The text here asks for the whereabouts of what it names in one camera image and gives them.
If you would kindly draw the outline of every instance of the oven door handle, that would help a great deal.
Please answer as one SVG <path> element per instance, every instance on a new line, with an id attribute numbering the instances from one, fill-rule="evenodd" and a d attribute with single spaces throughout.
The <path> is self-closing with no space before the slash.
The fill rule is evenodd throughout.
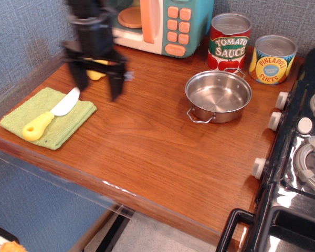
<path id="1" fill-rule="evenodd" d="M 236 226 L 239 222 L 245 223 L 250 226 L 249 230 L 251 229 L 251 225 L 255 221 L 255 215 L 247 212 L 245 210 L 236 208 L 230 212 L 229 218 L 226 221 L 224 230 L 222 235 L 219 239 L 219 243 L 217 245 L 216 252 L 226 252 L 228 246 L 230 245 L 233 233 L 236 229 Z"/>

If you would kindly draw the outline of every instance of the green towel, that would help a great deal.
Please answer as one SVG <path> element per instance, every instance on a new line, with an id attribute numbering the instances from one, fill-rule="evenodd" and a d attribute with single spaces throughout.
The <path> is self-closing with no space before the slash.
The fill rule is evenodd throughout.
<path id="1" fill-rule="evenodd" d="M 50 111 L 66 94 L 45 88 L 31 97 L 20 107 L 4 116 L 0 126 L 23 138 L 22 128 L 44 112 Z M 90 101 L 80 101 L 66 115 L 55 116 L 40 139 L 30 141 L 38 146 L 56 150 L 96 111 Z"/>

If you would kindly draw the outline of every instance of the toy knife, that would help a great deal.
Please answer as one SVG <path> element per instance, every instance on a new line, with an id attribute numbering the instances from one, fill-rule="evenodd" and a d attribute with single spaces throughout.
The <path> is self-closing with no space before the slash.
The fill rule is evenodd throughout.
<path id="1" fill-rule="evenodd" d="M 23 137 L 28 141 L 35 141 L 42 137 L 45 129 L 51 123 L 55 116 L 64 116 L 70 112 L 76 105 L 79 98 L 79 89 L 73 88 L 54 108 L 47 111 L 30 123 L 26 124 L 22 129 Z"/>

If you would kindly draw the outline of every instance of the wooden table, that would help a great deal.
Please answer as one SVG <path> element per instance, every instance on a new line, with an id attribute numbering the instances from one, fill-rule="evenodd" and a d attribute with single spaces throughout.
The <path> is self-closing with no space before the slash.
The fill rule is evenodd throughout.
<path id="1" fill-rule="evenodd" d="M 303 63 L 296 58 L 288 80 L 263 85 L 243 72 L 253 97 L 243 115 L 224 124 L 193 123 L 185 84 L 209 70 L 208 40 L 186 59 L 121 46 L 129 58 L 124 93 L 111 101 L 107 78 L 91 81 L 80 100 L 98 110 L 56 151 L 35 146 L 0 127 L 0 150 L 62 176 L 210 243 L 216 243 L 229 212 L 254 212 L 259 181 L 255 158 L 266 158 L 275 138 L 267 128 L 279 92 L 288 92 Z M 24 101 L 45 87 L 68 93 L 75 86 L 63 65 Z"/>

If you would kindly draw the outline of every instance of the gray wall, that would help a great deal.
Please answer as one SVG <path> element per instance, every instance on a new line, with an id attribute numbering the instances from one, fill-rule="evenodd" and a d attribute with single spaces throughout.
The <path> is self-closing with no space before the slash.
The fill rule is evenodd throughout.
<path id="1" fill-rule="evenodd" d="M 251 46 L 257 38 L 275 34 L 291 37 L 300 57 L 315 47 L 315 0 L 215 0 L 214 16 L 228 12 L 252 20 Z"/>
<path id="2" fill-rule="evenodd" d="M 0 117 L 62 64 L 67 15 L 64 0 L 0 0 Z"/>

